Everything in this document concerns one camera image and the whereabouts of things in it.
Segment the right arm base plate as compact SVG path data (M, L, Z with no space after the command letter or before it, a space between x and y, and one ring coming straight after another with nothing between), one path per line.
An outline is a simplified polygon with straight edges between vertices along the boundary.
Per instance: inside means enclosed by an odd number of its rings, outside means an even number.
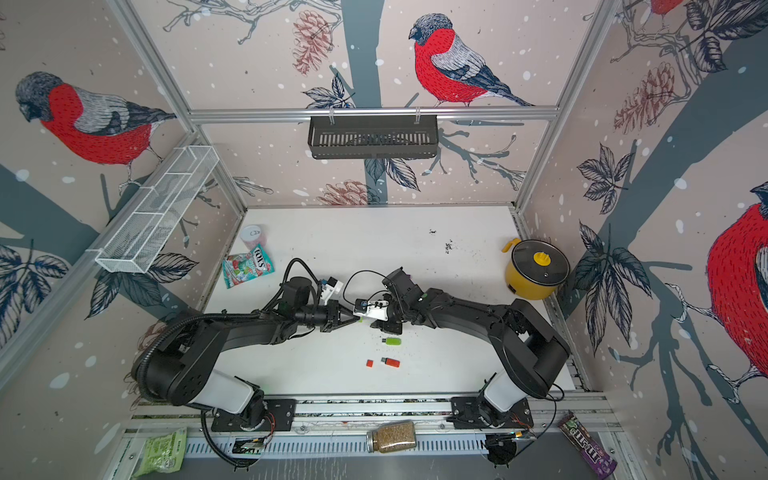
M450 400L450 415L446 418L455 429L532 429L533 419L527 399L502 412L481 396L459 396Z

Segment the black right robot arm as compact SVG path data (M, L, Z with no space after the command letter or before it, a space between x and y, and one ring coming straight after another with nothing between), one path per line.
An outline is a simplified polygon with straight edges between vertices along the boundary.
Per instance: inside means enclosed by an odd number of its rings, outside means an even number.
M371 327L400 335L406 323L458 331L488 342L503 371L481 389L478 415L496 427L519 402L545 399L571 355L563 337L531 303L482 304L443 290L422 290L398 269L382 279L380 301L358 301L355 311L372 320Z

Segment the red usb drive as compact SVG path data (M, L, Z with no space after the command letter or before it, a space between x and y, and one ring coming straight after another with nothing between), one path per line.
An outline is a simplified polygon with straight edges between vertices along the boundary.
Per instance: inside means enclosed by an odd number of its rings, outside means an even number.
M387 366L393 367L393 368L399 368L400 367L400 361L388 357L383 357L381 359L381 362Z

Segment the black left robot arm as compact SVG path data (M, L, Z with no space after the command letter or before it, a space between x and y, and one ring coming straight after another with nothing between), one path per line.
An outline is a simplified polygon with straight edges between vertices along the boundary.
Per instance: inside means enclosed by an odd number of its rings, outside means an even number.
M253 345L279 345L300 327L332 332L360 320L322 294L336 285L293 277L261 309L247 314L194 312L165 328L135 361L131 376L150 401L228 414L235 427L258 430L274 416L260 386L216 369L221 353Z

